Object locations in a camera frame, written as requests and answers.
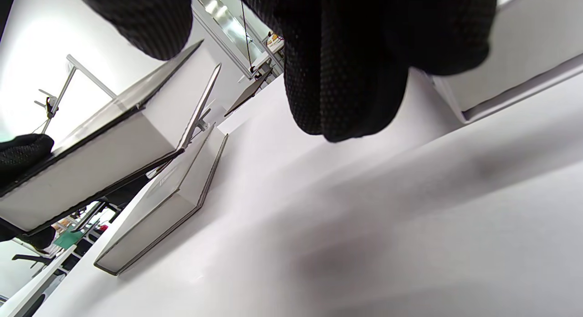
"white panel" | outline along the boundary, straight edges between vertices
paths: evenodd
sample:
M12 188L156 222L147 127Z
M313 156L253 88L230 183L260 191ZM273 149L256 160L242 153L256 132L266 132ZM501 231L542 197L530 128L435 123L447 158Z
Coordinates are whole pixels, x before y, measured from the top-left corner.
M583 53L583 0L516 0L496 16L478 68L443 78L462 111Z
M42 265L32 261L13 261L14 255L36 255L30 249L7 240L0 243L0 296L10 298L25 286Z
M254 240L248 240L248 236L240 232L252 230L253 221L265 219L274 211L273 205L249 205L254 197L271 195L273 187L261 179L274 170L284 169L287 172L281 177L289 178L290 190L294 190L312 184L314 179L335 168L362 159L369 160L373 153L389 159L455 128L454 116L437 93L413 73L404 105L391 127L376 136L330 144L321 137L302 133L289 112L283 82L279 85L271 83L269 87L274 85L280 91L271 92L272 95L267 97L264 96L267 91L258 93L252 101L265 104L256 110L254 118L229 136L201 211L142 261L115 278L96 269L93 263L119 224L131 213L131 210L124 211L42 305L37 315L51 315L62 304L71 311L82 311L88 317L102 315L103 309L113 317L127 311L144 316L193 312L204 316L258 316L256 312L267 305L279 309L269 316L282 316L287 308L301 307L299 304L308 307L310 304L304 302L274 297L294 284L293 279L271 278L274 267L287 263L278 262L273 267L266 267L264 263L254 266L246 260L248 252L265 248L261 240L269 240L279 232L275 225L272 233ZM323 158L315 161L310 152ZM294 170L297 164L293 162L298 160L305 163L297 168L297 174L290 176L289 170ZM135 201L127 209L132 209L134 204ZM240 236L242 242L231 242ZM273 261L263 254L257 256L257 259L264 258L267 259L265 262ZM240 277L245 275L249 277L242 281ZM227 278L231 277L234 282L230 283ZM257 292L257 284L264 285L265 292ZM143 298L155 298L156 304L144 305ZM225 304L225 298L229 298L229 304ZM225 313L222 310L230 307L233 311ZM294 309L289 309L289 312L294 313Z
M146 247L195 209L224 136L209 130L152 182L153 185L110 240L96 265L117 273Z
M14 296L10 297L8 301L0 308L0 317L16 317L23 314L23 308L27 305L29 300L35 295L35 293L40 290L50 278L53 277L53 273L60 267L65 259L71 255L71 253L77 248L77 245L72 245L66 251L62 252L40 273L38 273L35 278L23 286Z
M34 229L174 150L137 114L2 197L0 215L23 230Z

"metal frame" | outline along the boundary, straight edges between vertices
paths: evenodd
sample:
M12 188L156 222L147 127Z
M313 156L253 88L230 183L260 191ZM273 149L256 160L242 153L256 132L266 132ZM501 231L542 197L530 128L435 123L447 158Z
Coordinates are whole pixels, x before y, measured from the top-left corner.
M225 52L225 54L227 54L229 59L233 61L237 68L244 74L244 76L246 76L247 78L251 78L252 74L248 70L248 67L245 64L243 64L243 62L235 55L235 53L233 53L233 51L227 46L227 44L225 44L225 41L221 38L221 35L219 35L215 30L213 30L213 28L208 24L208 22L206 21L206 15L203 15L202 12L198 10L198 8L195 8L195 6L200 6L200 8L202 8L202 5L198 3L198 0L192 0L191 9L192 13L194 13L195 20L197 20L200 26L202 26L202 28L210 34L210 36L217 42L219 47L221 47L221 49Z
M41 172L42 170L45 170L46 168L48 168L48 166L52 166L55 163L58 163L58 161L60 161L61 159L64 159L65 157L67 157L67 155L73 153L74 151L76 151L80 147L83 147L84 145L86 145L90 141L94 140L96 137L102 135L104 132L110 130L111 128L113 128L113 127L117 126L118 124L120 124L121 122L127 120L128 118L130 118L134 114L140 112L140 110L143 110L146 107L146 104L150 101L150 99L152 99L152 97L154 97L154 95L156 95L156 93L158 92L158 90L161 89L166 84L166 82L177 72L177 70L179 70L184 65L184 63L188 60L188 58L190 58L192 56L192 54L194 54L194 52L198 50L198 48L200 47L200 44L201 43L202 43L202 41L199 41L195 45L192 45L191 47L187 48L185 51L183 51L182 53L180 53L175 58L175 60L178 60L179 61L178 65L174 66L173 69L171 70L171 72L159 84L159 86L156 89L152 90L152 92L150 94L148 94L147 97L145 99L143 99L140 103L138 103L136 105L133 105L132 107L128 107L128 109L125 112L123 112L119 117L117 117L114 120L108 122L102 128L100 128L96 132L90 134L89 136L83 138L81 141L79 141L78 143L76 143L73 146L69 147L64 152L62 152L59 155L53 157L52 159L49 159L48 161L46 161L46 163L38 165L37 166L37 169L32 169L31 170L31 173L27 174L25 177L19 179L16 182L11 183L9 186L5 186L5 187L1 188L0 189L0 197L2 197L4 195L12 192L14 189L18 188L24 182L27 182L31 178L35 177L36 174L38 174L38 172ZM158 72L160 69L162 69L162 67L163 67L163 65L160 66L158 69L154 70L152 73L150 73L150 75L154 74L155 72ZM158 168L159 166L163 166L164 164L168 163L168 161L172 161L173 159L175 159L175 157L181 155L183 152L184 152L184 148L177 147L174 151L171 151L171 152L163 155L159 159L156 159L152 163L149 163L148 165L143 166L142 168L140 168L140 169L136 170L135 172L129 174L125 178L123 178L123 179L115 182L114 184L108 186L107 188L104 188L100 192L95 193L94 195L88 197L87 199L84 199L82 202L79 202L76 205L74 205L73 207L71 207L71 208L63 211L59 215L56 215L56 216L52 217L51 219L49 219L48 221L44 222L40 226L37 226L33 230L29 230L29 231L21 230L17 226L11 224L10 222L4 220L1 217L0 217L0 226L5 227L5 228L7 228L9 230L13 230L17 234L28 234L28 235L36 234L38 231L40 231L40 230L42 230L42 229L44 229L44 228L46 228L46 227L54 224L55 222L59 221L62 218L67 217L68 215L70 215L71 213L77 211L81 207L84 207L84 206L88 205L89 203L92 203L94 201L97 201L98 199L100 199L101 197L107 195L108 193L111 193L112 191L117 190L118 188L120 188L122 186L125 186L126 184L128 184L129 182L135 180L137 177L145 174L146 172L151 171L151 170L153 170L155 168Z
M85 226L87 224L89 224L89 222L91 221L91 218L93 218L102 208L105 208L108 205L109 205L108 202L96 203L96 205L94 205L89 211L87 211L85 213L85 216L83 218L81 218L81 221L79 221L79 224L77 224L77 226L75 226L75 228L73 228L73 230L71 230L71 233L77 233L77 232L80 232L81 230L83 230L83 228L85 228Z
M63 96L65 95L65 92L67 91L67 88L69 88L69 84L71 84L71 80L73 79L73 76L75 75L75 72L77 70L79 70L80 72L83 72L83 74L85 74L85 76L87 76L89 78L89 80L93 81L94 84L96 84L102 91L104 91L109 97L111 97L111 100L114 101L115 104L117 104L119 107L123 108L123 105L118 101L117 99L117 95L115 93L113 93L113 91L106 86L103 82L101 82L94 74L92 74L89 70L87 70L87 68L85 68L85 66L83 66L83 64L81 64L79 61L75 60L75 58L73 56L71 56L71 54L67 55L67 61L69 61L71 63L71 65L73 65L73 67L71 68L69 75L67 76L67 80L65 81L65 85L63 85L63 88L61 89L61 93L59 94L58 97L55 97L49 93L47 93L46 91L43 91L42 89L38 89L38 91L40 91L41 93L48 95L48 97L50 99L56 99L55 103L52 105L52 109L50 111L47 111L48 114L48 119L45 121L44 124L44 128L42 128L42 134L46 133L46 129L48 128L48 125L51 123L52 118L55 116L57 110L59 109L59 104L61 103L61 100L63 99ZM39 103L38 101L35 101L35 103L37 103L38 105L42 106L42 107L46 107L45 105L43 105L42 103Z

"white box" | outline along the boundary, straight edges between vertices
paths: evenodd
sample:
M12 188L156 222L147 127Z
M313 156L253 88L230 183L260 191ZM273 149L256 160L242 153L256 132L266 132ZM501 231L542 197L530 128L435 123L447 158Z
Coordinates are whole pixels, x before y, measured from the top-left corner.
M228 136L213 128L152 180L94 265L119 275L202 208Z
M499 6L491 52L478 68L432 77L470 123L583 72L583 0L511 0Z
M0 224L34 233L182 153L220 70L201 43L121 93L57 144L54 157L2 189Z

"black textured glove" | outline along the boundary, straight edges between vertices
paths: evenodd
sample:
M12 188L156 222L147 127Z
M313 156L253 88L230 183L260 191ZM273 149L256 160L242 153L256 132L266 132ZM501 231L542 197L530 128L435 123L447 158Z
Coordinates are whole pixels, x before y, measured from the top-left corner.
M175 56L191 30L191 0L86 1L137 48L161 60ZM497 4L242 1L286 39L286 92L297 125L332 142L388 126L403 99L410 66L450 75L481 64Z

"metal rod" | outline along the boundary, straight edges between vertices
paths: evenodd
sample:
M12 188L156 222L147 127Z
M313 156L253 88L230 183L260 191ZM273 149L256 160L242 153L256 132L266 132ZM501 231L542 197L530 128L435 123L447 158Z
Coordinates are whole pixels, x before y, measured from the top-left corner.
M93 81L100 89L102 89L102 91L104 91L107 95L109 95L109 97L111 97L114 100L117 99L117 95L115 95L115 93L113 91L111 91L111 89L109 89L108 86L106 86L96 76L94 76L91 72L89 72L89 70L87 70L87 68L85 68L85 66L83 66L83 64L81 64L81 63L79 63L79 61L75 60L75 58L73 58L71 56L71 54L67 55L67 60L69 60L69 62L71 62L71 64L73 64L73 66L75 68L77 68L81 72L83 72L85 74L85 76L87 76L91 81Z
M55 222L54 225L57 225L61 230L67 230L67 228L65 226L61 225L58 222Z
M75 74L75 71L77 71L77 68L75 66L73 66L73 68L71 68L71 71L69 72L69 75L67 76L67 81L65 81L65 85L63 86L63 89L61 90L59 97L56 98L55 105L52 106L51 114L54 115L56 113L56 110L59 108L59 103L61 103L61 99L63 99L63 96L65 95L65 91L67 90L67 87L69 87L69 84L71 84L71 79L73 79L73 75ZM42 128L41 134L46 133L46 129L48 128L48 125L51 123L51 120L52 120L52 118L49 118L46 121L46 123L44 124L44 128Z
M206 109L206 111L200 116L200 119L196 123L196 126L200 129L201 132L205 132L209 128L209 124L205 122L205 117L208 116L210 113L210 109Z

